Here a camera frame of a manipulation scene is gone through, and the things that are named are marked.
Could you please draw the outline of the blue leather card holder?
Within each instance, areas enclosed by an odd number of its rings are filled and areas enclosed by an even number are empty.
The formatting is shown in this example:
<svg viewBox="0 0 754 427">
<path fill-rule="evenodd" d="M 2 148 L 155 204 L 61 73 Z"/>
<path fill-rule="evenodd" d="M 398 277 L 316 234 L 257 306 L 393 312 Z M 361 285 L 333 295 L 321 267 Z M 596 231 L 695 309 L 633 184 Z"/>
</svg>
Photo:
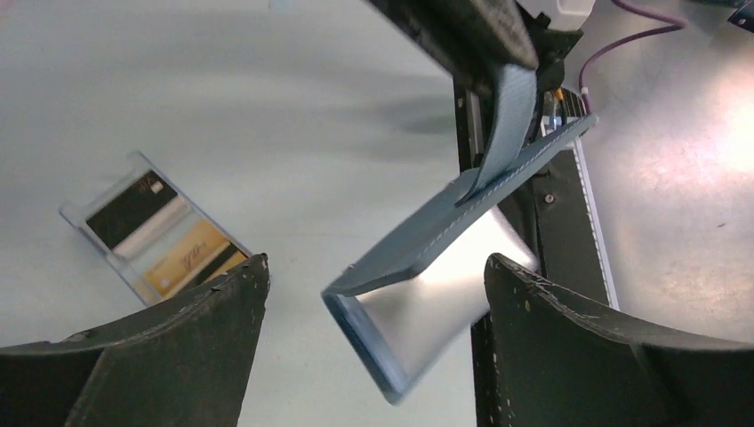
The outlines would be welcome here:
<svg viewBox="0 0 754 427">
<path fill-rule="evenodd" d="M 498 204 L 597 120 L 579 117 L 525 140 L 536 75 L 493 68 L 495 113 L 482 165 L 461 173 L 323 290 L 325 306 L 383 397 L 396 405 L 463 330 L 489 309 L 484 270 L 493 253 L 539 263 Z"/>
</svg>

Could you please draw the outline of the clear acrylic card tray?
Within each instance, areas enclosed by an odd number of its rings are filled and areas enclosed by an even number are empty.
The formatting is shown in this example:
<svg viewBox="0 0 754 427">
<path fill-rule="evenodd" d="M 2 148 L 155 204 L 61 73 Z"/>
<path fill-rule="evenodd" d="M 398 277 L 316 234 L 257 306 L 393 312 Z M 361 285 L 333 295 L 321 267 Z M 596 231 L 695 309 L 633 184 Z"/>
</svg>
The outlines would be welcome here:
<svg viewBox="0 0 754 427">
<path fill-rule="evenodd" d="M 164 300 L 145 279 L 146 270 L 180 239 L 190 227 L 200 220 L 207 220 L 223 231 L 229 239 L 251 256 L 245 246 L 232 237 L 216 221 L 199 208 L 185 193 L 179 189 L 162 171 L 139 151 L 129 154 L 132 166 L 129 173 L 119 178 L 110 188 L 85 205 L 64 203 L 60 215 L 78 232 L 80 232 L 103 256 L 109 266 L 132 289 L 137 297 L 147 306 Z M 139 227 L 125 242 L 114 250 L 108 249 L 85 223 L 90 215 L 102 208 L 118 193 L 134 183 L 147 171 L 154 171 L 173 187 L 178 196 L 157 214 Z"/>
</svg>

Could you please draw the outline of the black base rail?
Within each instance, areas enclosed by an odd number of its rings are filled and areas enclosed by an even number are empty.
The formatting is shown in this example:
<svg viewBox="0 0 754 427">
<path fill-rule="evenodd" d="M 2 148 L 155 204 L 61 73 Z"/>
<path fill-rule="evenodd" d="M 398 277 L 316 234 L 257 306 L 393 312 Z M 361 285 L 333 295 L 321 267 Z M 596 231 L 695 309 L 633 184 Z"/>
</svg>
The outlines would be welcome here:
<svg viewBox="0 0 754 427">
<path fill-rule="evenodd" d="M 481 164 L 481 143 L 490 131 L 492 107 L 483 106 L 476 95 L 453 81 L 455 123 L 460 170 Z M 539 95 L 528 141 L 545 133 L 542 113 L 548 96 Z M 591 188 L 584 180 L 581 141 L 557 154 L 543 169 L 511 196 L 498 204 L 514 231 L 533 249 L 542 274 L 560 285 L 606 305 L 611 286 L 595 237 L 590 208 Z M 556 244 L 575 243 L 575 249 Z M 503 426 L 502 403 L 497 387 L 493 321 L 487 312 L 470 329 L 477 426 Z"/>
</svg>

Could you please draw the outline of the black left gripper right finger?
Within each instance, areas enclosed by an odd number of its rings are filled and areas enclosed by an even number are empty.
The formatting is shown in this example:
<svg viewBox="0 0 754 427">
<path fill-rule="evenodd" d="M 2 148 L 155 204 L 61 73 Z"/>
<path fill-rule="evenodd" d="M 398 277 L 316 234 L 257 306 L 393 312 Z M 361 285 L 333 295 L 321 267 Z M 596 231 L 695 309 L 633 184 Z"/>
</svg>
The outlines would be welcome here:
<svg viewBox="0 0 754 427">
<path fill-rule="evenodd" d="M 632 317 L 502 254 L 485 290 L 504 425 L 752 425 L 751 344 Z"/>
</svg>

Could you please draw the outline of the gold credit card stack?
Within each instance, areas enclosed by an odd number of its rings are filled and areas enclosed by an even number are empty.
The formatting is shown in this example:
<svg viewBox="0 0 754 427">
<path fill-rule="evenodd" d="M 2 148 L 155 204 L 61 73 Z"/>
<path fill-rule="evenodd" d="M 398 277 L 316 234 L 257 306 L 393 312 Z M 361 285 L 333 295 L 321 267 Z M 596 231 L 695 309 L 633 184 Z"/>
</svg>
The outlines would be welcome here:
<svg viewBox="0 0 754 427">
<path fill-rule="evenodd" d="M 149 269 L 145 279 L 163 298 L 205 281 L 245 261 L 248 254 L 213 223 L 200 220 Z"/>
</svg>

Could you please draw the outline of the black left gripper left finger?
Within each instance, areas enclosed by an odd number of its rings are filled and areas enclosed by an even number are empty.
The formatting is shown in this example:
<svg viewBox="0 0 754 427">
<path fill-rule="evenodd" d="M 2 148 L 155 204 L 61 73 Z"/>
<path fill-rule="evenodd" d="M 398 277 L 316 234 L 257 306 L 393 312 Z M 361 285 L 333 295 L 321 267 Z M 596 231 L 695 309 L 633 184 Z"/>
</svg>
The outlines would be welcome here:
<svg viewBox="0 0 754 427">
<path fill-rule="evenodd" d="M 269 289 L 256 254 L 63 341 L 2 348 L 2 425 L 237 425 Z"/>
</svg>

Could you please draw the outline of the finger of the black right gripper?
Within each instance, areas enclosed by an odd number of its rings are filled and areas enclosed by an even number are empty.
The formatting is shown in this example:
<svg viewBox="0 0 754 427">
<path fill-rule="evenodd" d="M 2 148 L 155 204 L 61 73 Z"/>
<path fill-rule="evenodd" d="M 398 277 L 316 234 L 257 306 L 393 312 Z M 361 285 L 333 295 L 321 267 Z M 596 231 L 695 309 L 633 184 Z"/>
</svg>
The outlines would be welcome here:
<svg viewBox="0 0 754 427">
<path fill-rule="evenodd" d="M 494 92 L 493 65 L 539 67 L 517 3 L 511 0 L 370 0 L 461 86 Z"/>
</svg>

